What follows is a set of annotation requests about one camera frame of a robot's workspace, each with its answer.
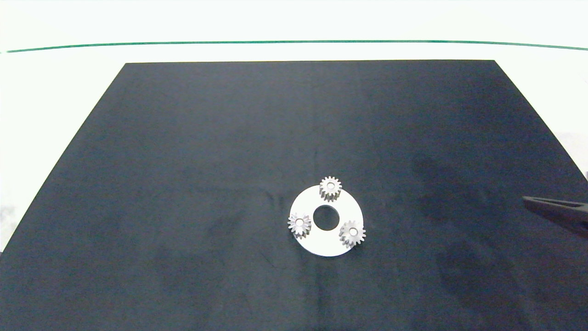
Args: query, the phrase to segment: gear teeth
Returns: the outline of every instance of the gear teeth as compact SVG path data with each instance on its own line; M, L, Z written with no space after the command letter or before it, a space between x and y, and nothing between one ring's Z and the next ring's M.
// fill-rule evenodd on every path
M325 201L333 202L341 195L341 182L333 176L325 177L319 184L320 197Z
M350 233L351 229L355 229L357 233L352 235ZM361 244L362 241L365 241L365 230L363 227L360 227L359 224L355 221L347 221L341 227L339 231L340 240L343 242L347 248L354 247L357 244Z
M302 224L296 224L298 220L302 220ZM293 213L290 215L290 217L288 217L288 228L295 238L306 238L306 235L310 233L311 227L312 222L310 220L310 216L306 214L301 214L301 216L298 216L296 213Z

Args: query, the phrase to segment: small metal gear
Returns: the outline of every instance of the small metal gear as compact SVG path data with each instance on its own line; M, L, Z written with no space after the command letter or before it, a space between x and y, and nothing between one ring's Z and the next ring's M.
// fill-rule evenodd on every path
M353 247L365 241L366 230L355 221L347 221L341 227L339 237L345 246Z
M341 195L341 182L334 177L325 177L319 184L320 196L326 201L335 201Z
M310 216L301 214L298 216L296 213L291 214L288 217L288 228L296 238L304 238L310 232Z

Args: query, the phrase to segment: gear center hole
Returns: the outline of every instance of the gear center hole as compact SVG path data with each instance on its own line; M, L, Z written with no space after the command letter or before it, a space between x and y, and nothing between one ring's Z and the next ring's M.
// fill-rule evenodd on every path
M312 219L319 229L329 231L339 224L339 213L333 207L324 205L315 210Z

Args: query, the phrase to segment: white washer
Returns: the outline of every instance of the white washer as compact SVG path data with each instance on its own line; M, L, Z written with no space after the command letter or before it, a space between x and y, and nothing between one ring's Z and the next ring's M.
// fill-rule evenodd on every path
M339 224L329 231L316 226L312 219L315 210L320 206L331 206L339 213ZM320 256L337 256L347 253L352 247L347 247L339 237L343 224L355 221L363 226L362 210L357 201L347 191L341 189L341 194L335 201L325 201L320 196L319 186L309 187L302 191L292 203L291 214L306 214L310 216L311 227L306 237L296 238L298 243L307 251Z

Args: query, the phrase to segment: green line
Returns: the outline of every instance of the green line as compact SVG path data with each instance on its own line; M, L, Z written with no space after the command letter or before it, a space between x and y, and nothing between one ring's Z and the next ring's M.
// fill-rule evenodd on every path
M210 45L210 44L482 44L527 46L558 49L573 49L588 51L585 47L571 47L558 45L525 44L522 42L499 41L471 41L471 40L252 40L252 41L146 41L146 42L110 42L104 44L79 44L38 48L13 49L7 53L46 51L48 49L101 47L101 46L130 46L130 45Z

